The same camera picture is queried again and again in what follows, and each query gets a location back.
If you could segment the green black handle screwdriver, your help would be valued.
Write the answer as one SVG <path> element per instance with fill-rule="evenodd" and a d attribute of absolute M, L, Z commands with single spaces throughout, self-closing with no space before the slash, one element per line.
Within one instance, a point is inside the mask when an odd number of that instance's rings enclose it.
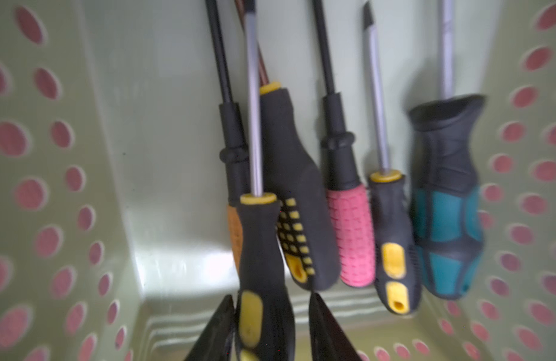
<path fill-rule="evenodd" d="M 419 145 L 411 214 L 423 285 L 440 299 L 457 300 L 471 288 L 484 250 L 469 144 L 486 97 L 455 95 L 454 3 L 441 1 L 438 9 L 440 99 L 408 113 Z"/>

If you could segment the black yellow screwdriver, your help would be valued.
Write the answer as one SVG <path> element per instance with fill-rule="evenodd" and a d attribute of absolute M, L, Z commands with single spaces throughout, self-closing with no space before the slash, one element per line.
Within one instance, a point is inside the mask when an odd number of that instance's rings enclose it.
<path fill-rule="evenodd" d="M 237 212 L 243 227 L 237 316 L 240 360 L 292 360 L 294 315 L 285 285 L 282 253 L 276 237 L 279 202 L 264 191 L 257 16 L 254 1 L 243 3 L 249 112 L 250 191 Z"/>
<path fill-rule="evenodd" d="M 404 316 L 412 314 L 418 308 L 422 286 L 413 240 L 413 225 L 405 205 L 406 177 L 392 167 L 390 159 L 377 21 L 369 2 L 363 5 L 362 11 L 379 164 L 379 169 L 368 178 L 376 240 L 375 287 L 389 312 Z"/>

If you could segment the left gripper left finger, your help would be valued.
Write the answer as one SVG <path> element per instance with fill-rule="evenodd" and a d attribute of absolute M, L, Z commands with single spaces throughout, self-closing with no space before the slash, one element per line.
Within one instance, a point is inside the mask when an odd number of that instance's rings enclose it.
<path fill-rule="evenodd" d="M 185 361 L 229 361 L 236 330 L 233 296 L 226 295 Z"/>

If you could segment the orange handle screwdriver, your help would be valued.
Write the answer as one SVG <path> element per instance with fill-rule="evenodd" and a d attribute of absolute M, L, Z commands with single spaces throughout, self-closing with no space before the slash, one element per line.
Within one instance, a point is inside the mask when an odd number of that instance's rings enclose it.
<path fill-rule="evenodd" d="M 206 0 L 205 4 L 222 95 L 219 113 L 225 147 L 220 151 L 219 158 L 225 164 L 228 188 L 228 231 L 235 268 L 239 270 L 243 248 L 243 227 L 237 213 L 237 205 L 241 195 L 245 194 L 249 187 L 249 148 L 246 143 L 240 107 L 234 102 L 231 90 L 217 1 Z"/>

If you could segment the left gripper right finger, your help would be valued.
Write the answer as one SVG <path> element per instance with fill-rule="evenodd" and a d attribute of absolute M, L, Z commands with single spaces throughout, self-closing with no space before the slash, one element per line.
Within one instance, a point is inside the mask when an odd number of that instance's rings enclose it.
<path fill-rule="evenodd" d="M 362 360 L 317 292 L 309 298 L 309 334 L 313 361 Z"/>

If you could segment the pink handle screwdriver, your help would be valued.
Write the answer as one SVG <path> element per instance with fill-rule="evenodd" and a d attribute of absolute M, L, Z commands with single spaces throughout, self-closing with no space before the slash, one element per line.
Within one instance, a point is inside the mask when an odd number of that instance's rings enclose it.
<path fill-rule="evenodd" d="M 335 87 L 322 2 L 313 1 L 312 9 L 325 83 L 322 106 L 326 135 L 321 148 L 327 158 L 327 198 L 340 255 L 340 278 L 350 287 L 367 287 L 374 282 L 376 274 L 374 227 L 367 189 L 357 170 L 353 151 L 356 138 L 346 129 L 342 97 Z"/>

